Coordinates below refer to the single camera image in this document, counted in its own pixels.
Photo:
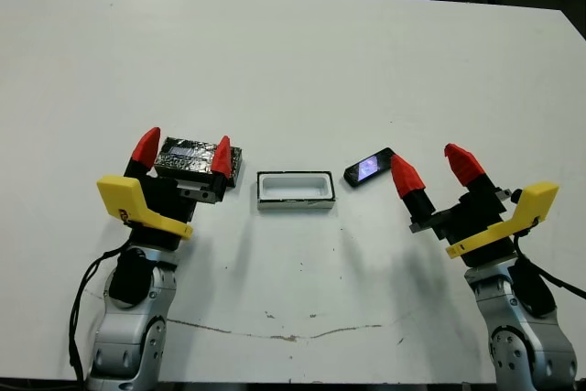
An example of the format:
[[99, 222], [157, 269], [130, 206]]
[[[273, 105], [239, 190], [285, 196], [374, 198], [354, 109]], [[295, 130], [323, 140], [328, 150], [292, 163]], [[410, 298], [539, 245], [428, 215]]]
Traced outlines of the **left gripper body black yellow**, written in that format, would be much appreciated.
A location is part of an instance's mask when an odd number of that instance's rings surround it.
[[106, 175], [97, 188], [108, 214], [130, 228], [131, 245], [168, 252], [191, 238], [196, 205], [216, 202], [210, 185], [182, 188], [174, 179]]

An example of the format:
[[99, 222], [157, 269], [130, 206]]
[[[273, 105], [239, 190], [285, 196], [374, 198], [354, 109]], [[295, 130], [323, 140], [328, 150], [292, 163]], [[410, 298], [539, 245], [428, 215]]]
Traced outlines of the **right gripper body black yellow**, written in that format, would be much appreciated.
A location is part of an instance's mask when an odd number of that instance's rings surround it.
[[461, 258], [469, 267], [511, 255], [511, 237], [546, 220], [559, 191], [551, 182], [522, 190], [502, 190], [489, 182], [474, 182], [452, 207], [434, 208], [425, 186], [409, 184], [410, 230], [432, 230], [448, 242], [450, 258]]

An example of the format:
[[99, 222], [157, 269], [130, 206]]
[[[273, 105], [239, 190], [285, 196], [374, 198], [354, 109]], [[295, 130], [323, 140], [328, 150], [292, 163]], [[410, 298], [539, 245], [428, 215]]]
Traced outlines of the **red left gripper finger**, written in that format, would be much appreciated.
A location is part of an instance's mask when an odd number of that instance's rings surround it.
[[211, 165], [210, 188], [217, 200], [222, 200], [232, 175], [232, 151], [229, 136], [223, 136], [217, 145]]
[[153, 127], [138, 141], [127, 163], [125, 177], [141, 177], [155, 164], [160, 140], [160, 128]]

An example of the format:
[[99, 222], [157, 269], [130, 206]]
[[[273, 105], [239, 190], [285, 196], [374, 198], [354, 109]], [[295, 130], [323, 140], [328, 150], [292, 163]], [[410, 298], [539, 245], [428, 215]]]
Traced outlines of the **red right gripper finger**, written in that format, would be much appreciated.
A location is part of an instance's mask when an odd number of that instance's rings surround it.
[[468, 192], [487, 197], [495, 195], [495, 185], [471, 152], [449, 143], [444, 147], [444, 155], [449, 161], [451, 171]]
[[390, 169], [398, 196], [407, 207], [412, 222], [425, 222], [436, 209], [425, 192], [426, 186], [417, 171], [398, 154], [391, 157]]

